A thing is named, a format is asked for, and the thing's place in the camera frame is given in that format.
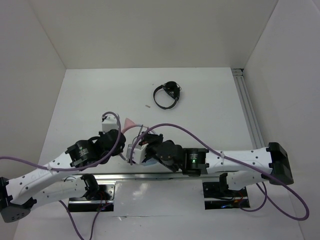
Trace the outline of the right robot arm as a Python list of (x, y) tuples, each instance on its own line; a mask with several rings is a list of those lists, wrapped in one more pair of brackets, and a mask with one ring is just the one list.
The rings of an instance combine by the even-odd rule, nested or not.
[(294, 183), (288, 153), (278, 142), (241, 151), (212, 152), (207, 148), (184, 148), (162, 134), (146, 134), (138, 143), (137, 164), (156, 161), (172, 172), (188, 177), (219, 175), (218, 190), (223, 196), (268, 181), (272, 185)]

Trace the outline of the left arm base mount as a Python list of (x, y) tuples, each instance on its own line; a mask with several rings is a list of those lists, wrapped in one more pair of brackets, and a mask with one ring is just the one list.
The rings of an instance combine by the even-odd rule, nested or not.
[(68, 200), (68, 210), (71, 213), (113, 212), (116, 183), (112, 181), (99, 181), (99, 191), (91, 199), (74, 197)]

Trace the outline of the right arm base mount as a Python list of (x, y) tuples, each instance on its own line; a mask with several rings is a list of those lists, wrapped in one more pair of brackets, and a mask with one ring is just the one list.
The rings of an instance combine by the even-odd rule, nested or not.
[(246, 187), (241, 190), (220, 190), (218, 182), (203, 182), (203, 196), (205, 210), (250, 208)]

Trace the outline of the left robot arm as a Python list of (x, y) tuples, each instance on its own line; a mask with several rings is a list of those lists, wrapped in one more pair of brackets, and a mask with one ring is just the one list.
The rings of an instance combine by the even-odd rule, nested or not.
[(0, 214), (6, 223), (63, 199), (97, 197), (100, 187), (92, 174), (74, 176), (87, 167), (105, 164), (123, 152), (125, 136), (116, 129), (79, 140), (59, 157), (21, 177), (0, 179)]

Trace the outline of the pink blue cat-ear headphones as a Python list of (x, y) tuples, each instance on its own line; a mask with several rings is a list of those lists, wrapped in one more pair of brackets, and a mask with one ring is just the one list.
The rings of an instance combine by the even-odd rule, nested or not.
[[(145, 128), (145, 129), (148, 129), (147, 126), (144, 126), (143, 124), (136, 124), (134, 123), (133, 121), (131, 121), (129, 118), (126, 118), (125, 119), (125, 122), (124, 122), (124, 128), (121, 130), (122, 134), (125, 134), (125, 132), (127, 132), (128, 130), (132, 129), (132, 128), (136, 128), (136, 127), (140, 127), (141, 129)], [(123, 156), (122, 153), (119, 154), (119, 156), (126, 162), (128, 162), (128, 159), (126, 156)], [(153, 158), (151, 159), (148, 159), (148, 160), (143, 160), (141, 166), (151, 166), (151, 165), (154, 165), (156, 164), (157, 161)]]

